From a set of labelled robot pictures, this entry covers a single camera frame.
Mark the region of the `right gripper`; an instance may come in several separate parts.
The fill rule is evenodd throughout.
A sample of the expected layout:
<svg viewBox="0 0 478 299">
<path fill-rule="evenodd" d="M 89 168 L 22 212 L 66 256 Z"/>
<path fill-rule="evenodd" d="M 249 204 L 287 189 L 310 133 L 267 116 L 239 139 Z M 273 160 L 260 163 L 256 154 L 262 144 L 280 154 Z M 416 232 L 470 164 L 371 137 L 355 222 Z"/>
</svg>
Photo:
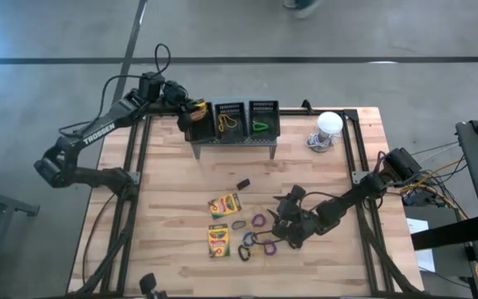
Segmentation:
<svg viewBox="0 0 478 299">
<path fill-rule="evenodd" d="M 317 217 L 300 206 L 305 195 L 305 190 L 295 184 L 286 196 L 274 196 L 277 206 L 267 209 L 273 218 L 280 219 L 280 226 L 271 229 L 276 241 L 288 242 L 293 249 L 301 248 L 317 228 Z"/>
</svg>

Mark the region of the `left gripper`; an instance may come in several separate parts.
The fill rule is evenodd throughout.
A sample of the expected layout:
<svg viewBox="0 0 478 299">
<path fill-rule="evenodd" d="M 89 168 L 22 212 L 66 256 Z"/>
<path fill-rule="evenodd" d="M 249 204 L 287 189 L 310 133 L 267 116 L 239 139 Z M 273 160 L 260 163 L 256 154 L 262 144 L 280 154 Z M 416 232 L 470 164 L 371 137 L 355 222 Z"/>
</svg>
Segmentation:
<svg viewBox="0 0 478 299">
<path fill-rule="evenodd" d="M 178 128 L 186 132 L 194 120 L 200 119 L 200 100 L 194 100 L 186 96 L 175 96 L 173 103 L 177 106 Z"/>
</svg>

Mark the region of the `black mesh basket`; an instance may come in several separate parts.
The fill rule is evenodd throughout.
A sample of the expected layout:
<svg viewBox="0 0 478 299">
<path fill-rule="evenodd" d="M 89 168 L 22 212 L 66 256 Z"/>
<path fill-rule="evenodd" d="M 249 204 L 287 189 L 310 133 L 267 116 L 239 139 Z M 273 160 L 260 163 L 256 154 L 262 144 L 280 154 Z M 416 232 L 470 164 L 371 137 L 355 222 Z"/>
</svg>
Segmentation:
<svg viewBox="0 0 478 299">
<path fill-rule="evenodd" d="M 184 133 L 184 139 L 188 142 L 213 139 L 216 133 L 212 102 L 207 102 L 205 108 L 196 112 L 194 116 L 191 126 Z"/>
<path fill-rule="evenodd" d="M 220 114 L 231 116 L 238 122 L 238 125 L 234 129 L 226 129 L 223 132 L 219 132 L 217 129 L 217 138 L 220 140 L 242 140 L 248 136 L 246 127 L 246 109 L 243 102 L 232 102 L 215 105 L 216 118 Z"/>
<path fill-rule="evenodd" d="M 249 102 L 249 125 L 252 139 L 274 140 L 280 136 L 280 111 L 278 100 L 251 100 Z M 269 125 L 267 131 L 253 132 L 252 122 Z"/>
</svg>

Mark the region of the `grey perforated metal shelf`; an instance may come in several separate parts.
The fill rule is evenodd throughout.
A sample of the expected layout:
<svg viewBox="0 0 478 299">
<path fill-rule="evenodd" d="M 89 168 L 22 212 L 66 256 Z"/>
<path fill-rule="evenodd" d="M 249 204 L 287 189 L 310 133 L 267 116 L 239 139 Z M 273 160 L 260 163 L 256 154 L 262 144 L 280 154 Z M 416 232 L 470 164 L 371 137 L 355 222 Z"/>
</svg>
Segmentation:
<svg viewBox="0 0 478 299">
<path fill-rule="evenodd" d="M 222 103 L 212 103 L 213 107 L 213 114 L 214 114 L 214 120 L 215 120 L 215 133 L 216 136 L 211 139 L 211 140 L 201 140 L 198 142 L 188 142 L 191 144 L 192 149 L 193 149 L 193 154 L 195 158 L 199 158 L 201 154 L 201 149 L 204 146 L 213 146 L 213 147 L 218 147 L 218 146 L 224 146 L 224 147 L 229 147 L 229 146 L 237 146 L 237 147 L 266 147 L 269 149 L 269 157 L 273 159 L 276 154 L 276 147 L 277 147 L 277 139 L 274 140 L 257 140 L 257 139 L 252 139 L 250 135 L 250 121 L 249 121 L 249 101 L 242 101 L 245 105 L 246 109 L 246 127 L 248 131 L 248 136 L 243 138 L 242 140 L 220 140 L 217 138 L 217 114 L 215 110 L 215 105 L 217 104 L 224 104 L 224 103 L 232 103 L 232 102 L 222 102 Z"/>
</svg>

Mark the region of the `white paper sheet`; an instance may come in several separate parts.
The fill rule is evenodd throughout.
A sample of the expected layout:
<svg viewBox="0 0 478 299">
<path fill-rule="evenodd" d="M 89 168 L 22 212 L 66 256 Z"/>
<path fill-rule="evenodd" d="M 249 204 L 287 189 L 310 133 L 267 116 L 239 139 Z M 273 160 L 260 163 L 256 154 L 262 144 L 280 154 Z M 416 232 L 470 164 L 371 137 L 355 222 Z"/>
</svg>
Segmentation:
<svg viewBox="0 0 478 299">
<path fill-rule="evenodd" d="M 407 225 L 410 233 L 420 233 L 429 229 L 428 222 L 425 220 L 408 218 Z M 416 250 L 415 253 L 417 265 L 421 270 L 428 272 L 436 271 L 431 249 Z"/>
</svg>

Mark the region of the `person's shoe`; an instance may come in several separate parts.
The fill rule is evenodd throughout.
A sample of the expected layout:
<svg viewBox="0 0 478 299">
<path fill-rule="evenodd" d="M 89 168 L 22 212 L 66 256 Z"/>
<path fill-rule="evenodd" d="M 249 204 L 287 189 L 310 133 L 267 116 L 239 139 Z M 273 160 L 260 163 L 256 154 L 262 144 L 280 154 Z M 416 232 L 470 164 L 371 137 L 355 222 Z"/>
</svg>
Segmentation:
<svg viewBox="0 0 478 299">
<path fill-rule="evenodd" d="M 324 0 L 282 0 L 283 7 L 292 11 L 294 17 L 305 19 L 315 12 Z"/>
</svg>

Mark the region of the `black cart beam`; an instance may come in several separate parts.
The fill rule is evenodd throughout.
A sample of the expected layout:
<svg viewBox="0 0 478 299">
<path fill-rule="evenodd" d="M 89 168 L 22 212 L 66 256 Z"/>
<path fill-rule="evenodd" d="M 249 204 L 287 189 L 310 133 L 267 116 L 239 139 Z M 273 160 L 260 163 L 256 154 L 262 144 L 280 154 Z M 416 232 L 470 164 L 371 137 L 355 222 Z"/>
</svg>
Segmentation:
<svg viewBox="0 0 478 299">
<path fill-rule="evenodd" d="M 416 251 L 478 241 L 478 217 L 413 233 L 411 237 Z"/>
</svg>

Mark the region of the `black aluminium table frame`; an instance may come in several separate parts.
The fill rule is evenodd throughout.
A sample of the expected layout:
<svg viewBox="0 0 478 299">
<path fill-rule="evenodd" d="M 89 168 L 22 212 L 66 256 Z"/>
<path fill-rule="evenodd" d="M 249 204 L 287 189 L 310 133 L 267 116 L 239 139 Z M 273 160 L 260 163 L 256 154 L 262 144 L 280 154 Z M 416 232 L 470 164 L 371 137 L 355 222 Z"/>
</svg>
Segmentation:
<svg viewBox="0 0 478 299">
<path fill-rule="evenodd" d="M 129 265 L 122 269 L 115 259 L 110 290 L 122 287 L 126 296 L 137 296 L 141 277 L 153 273 L 159 289 L 171 297 L 367 296 L 370 272 L 384 290 L 382 266 L 376 260 L 366 263 L 376 254 L 363 246 L 359 231 L 359 216 L 371 218 L 371 209 L 351 208 L 336 228 L 308 238 L 299 249 L 282 242 L 275 255 L 243 262 L 237 249 L 244 231 L 236 230 L 228 257 L 209 256 L 208 202 L 233 193 L 240 181 L 251 182 L 238 194 L 242 210 L 224 217 L 224 223 L 248 221 L 257 213 L 270 217 L 267 209 L 277 206 L 274 196 L 295 184 L 310 194 L 305 208 L 343 194 L 351 173 L 373 167 L 377 153 L 388 147 L 375 107 L 349 109 L 348 134 L 323 154 L 305 146 L 316 121 L 304 108 L 285 108 L 273 159 L 264 147 L 205 147 L 197 159 L 172 117 L 108 135 L 100 167 L 122 165 L 127 152 L 144 160 Z"/>
</svg>

